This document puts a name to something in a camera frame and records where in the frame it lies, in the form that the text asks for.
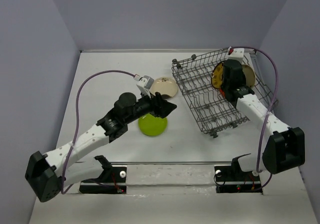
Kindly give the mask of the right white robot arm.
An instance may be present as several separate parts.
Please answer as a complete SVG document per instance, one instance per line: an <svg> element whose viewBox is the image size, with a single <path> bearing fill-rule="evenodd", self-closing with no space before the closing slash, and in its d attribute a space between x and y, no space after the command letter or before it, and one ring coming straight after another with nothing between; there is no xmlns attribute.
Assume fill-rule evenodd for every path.
<svg viewBox="0 0 320 224"><path fill-rule="evenodd" d="M223 64L221 90L225 99L244 114L260 131L257 157L246 154L230 167L230 174L241 180L249 171L278 174L305 163L305 134L299 127L292 128L279 120L246 85L243 67L238 60Z"/></svg>

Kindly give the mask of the grey wire dish rack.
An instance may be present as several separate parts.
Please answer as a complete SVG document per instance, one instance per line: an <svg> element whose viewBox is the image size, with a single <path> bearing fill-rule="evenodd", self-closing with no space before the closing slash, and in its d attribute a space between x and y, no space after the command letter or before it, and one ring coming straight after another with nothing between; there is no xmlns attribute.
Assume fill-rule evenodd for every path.
<svg viewBox="0 0 320 224"><path fill-rule="evenodd" d="M172 60L172 75L187 105L204 134L216 138L218 132L236 128L248 121L212 85L215 68L221 72L221 64L230 56L229 49L219 49L204 54L193 54L184 60Z"/></svg>

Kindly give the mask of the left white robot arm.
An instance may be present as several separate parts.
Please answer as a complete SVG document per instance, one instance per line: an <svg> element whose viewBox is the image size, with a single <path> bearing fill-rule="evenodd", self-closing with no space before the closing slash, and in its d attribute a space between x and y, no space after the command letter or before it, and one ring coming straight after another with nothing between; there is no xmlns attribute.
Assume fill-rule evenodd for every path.
<svg viewBox="0 0 320 224"><path fill-rule="evenodd" d="M113 108L75 142L69 142L47 153L33 153L28 161L25 179L40 202L47 202L63 190L63 185L73 185L86 179L106 181L110 177L110 164L103 156L92 162L78 161L92 151L124 135L128 125L146 114L165 118L177 105L165 100L160 93L137 99L125 92Z"/></svg>

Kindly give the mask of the cream floral plate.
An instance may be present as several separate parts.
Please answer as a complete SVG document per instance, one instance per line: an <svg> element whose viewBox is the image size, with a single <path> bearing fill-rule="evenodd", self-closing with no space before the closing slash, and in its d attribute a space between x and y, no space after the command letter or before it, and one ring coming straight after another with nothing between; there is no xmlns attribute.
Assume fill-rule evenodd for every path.
<svg viewBox="0 0 320 224"><path fill-rule="evenodd" d="M250 65L246 65L246 64L242 65L242 70L245 76L246 85L252 88L256 82L256 75L254 70Z"/></svg>

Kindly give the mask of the brown yellow patterned plate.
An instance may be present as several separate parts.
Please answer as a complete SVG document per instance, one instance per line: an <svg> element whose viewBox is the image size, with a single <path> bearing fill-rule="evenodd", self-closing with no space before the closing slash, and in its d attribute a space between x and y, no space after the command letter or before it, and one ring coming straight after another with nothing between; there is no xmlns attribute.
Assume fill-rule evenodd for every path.
<svg viewBox="0 0 320 224"><path fill-rule="evenodd" d="M223 82L223 66L224 61L219 62L211 74L211 85L215 89L220 89Z"/></svg>

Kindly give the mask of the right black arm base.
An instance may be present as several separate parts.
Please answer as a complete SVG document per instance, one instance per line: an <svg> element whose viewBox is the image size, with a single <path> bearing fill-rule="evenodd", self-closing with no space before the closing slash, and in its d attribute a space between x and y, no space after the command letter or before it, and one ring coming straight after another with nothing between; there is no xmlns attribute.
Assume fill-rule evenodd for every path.
<svg viewBox="0 0 320 224"><path fill-rule="evenodd" d="M232 159L230 165L214 167L216 193L262 193L262 184L259 176L254 176L250 171L241 170L239 159L245 155Z"/></svg>

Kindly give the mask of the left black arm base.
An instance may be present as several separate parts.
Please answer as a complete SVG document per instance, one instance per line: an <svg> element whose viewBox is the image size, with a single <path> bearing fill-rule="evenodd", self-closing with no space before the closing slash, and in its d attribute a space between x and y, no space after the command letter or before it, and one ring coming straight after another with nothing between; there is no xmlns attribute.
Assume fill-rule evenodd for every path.
<svg viewBox="0 0 320 224"><path fill-rule="evenodd" d="M112 165L103 155L94 157L102 168L97 178L84 180L80 183L81 194L126 194L127 166Z"/></svg>

